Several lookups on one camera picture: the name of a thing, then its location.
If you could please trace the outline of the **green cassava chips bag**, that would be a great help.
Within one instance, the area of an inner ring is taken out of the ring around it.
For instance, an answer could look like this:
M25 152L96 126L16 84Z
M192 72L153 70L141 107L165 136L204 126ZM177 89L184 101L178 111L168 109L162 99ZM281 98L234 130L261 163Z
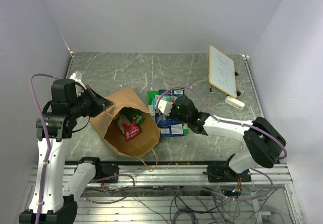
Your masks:
M149 109L150 114L154 118L154 120L155 120L155 115L154 115L154 112L153 112L153 109L152 109L152 98L157 93L158 93L158 90L157 91L149 91L147 93L148 109Z

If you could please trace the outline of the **red snack packet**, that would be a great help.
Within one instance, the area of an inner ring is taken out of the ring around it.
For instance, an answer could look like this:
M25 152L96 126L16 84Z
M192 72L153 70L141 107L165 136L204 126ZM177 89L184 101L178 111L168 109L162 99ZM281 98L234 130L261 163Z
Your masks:
M133 121L131 124L123 124L125 141L131 141L136 136L140 134L140 128L137 126L136 121Z

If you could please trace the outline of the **brown paper bag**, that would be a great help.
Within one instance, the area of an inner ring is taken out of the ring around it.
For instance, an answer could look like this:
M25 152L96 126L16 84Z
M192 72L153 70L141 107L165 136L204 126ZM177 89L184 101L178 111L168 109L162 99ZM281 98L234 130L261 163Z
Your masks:
M143 101L129 86L106 99L113 105L90 118L96 133L119 155L135 157L144 162L143 156L152 152L157 165L154 147L159 142L160 131Z

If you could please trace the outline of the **teal snack packet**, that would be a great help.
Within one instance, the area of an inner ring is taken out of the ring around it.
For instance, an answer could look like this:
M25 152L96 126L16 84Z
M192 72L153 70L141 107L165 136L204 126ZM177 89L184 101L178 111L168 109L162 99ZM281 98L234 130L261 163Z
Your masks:
M156 106L156 104L157 104L157 102L158 102L159 98L160 98L160 95L156 95L156 96L154 97L154 100L153 100L153 105L154 105L154 106ZM165 100L165 101L167 101L167 102L172 102L172 103L174 103L176 99L177 99L177 97L176 97L176 96L172 96L172 95L164 95L164 96L161 98L161 100Z

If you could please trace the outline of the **yellow green snack packet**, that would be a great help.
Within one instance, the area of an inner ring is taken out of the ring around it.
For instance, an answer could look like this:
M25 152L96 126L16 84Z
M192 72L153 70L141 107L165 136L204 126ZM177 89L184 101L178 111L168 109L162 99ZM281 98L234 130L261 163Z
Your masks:
M137 126L141 126L146 118L142 112L138 109L124 107L120 112L114 117L114 122L117 124L118 128L124 134L124 124L130 125L133 121L136 122Z

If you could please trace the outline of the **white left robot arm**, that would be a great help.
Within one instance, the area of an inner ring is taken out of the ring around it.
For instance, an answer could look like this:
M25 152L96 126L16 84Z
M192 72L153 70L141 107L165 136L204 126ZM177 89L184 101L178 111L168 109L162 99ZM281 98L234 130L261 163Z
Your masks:
M36 122L39 159L34 195L28 209L20 213L19 223L74 222L77 200L90 181L102 178L103 170L98 157L83 157L64 184L67 147L78 118L94 118L111 106L112 101L73 79L52 83L51 101Z

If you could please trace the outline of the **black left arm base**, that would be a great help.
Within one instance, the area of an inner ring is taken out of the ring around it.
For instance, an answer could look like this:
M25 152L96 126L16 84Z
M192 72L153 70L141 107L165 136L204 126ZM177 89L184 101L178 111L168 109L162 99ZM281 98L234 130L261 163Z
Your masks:
M114 163L97 163L95 164L95 176L90 181L91 183L105 182L105 183L117 183L119 174L119 166Z

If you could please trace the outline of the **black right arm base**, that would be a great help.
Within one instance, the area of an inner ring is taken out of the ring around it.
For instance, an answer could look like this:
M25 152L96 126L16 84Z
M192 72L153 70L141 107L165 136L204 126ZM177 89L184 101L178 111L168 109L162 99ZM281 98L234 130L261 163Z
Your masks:
M206 171L202 172L207 176L209 183L224 183L224 182L251 182L249 170L245 170L240 174L235 173L227 166L221 164L208 165Z

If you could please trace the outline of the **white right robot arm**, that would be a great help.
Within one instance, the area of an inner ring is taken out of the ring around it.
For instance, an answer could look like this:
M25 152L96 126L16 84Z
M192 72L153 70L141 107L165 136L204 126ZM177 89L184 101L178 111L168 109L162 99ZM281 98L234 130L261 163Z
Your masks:
M236 180L241 173L258 165L270 169L278 160L287 157L286 140L263 117L251 121L220 118L209 109L199 111L187 96L176 99L163 114L187 124L196 134L219 135L246 145L246 150L232 154L222 167L218 177L227 181Z

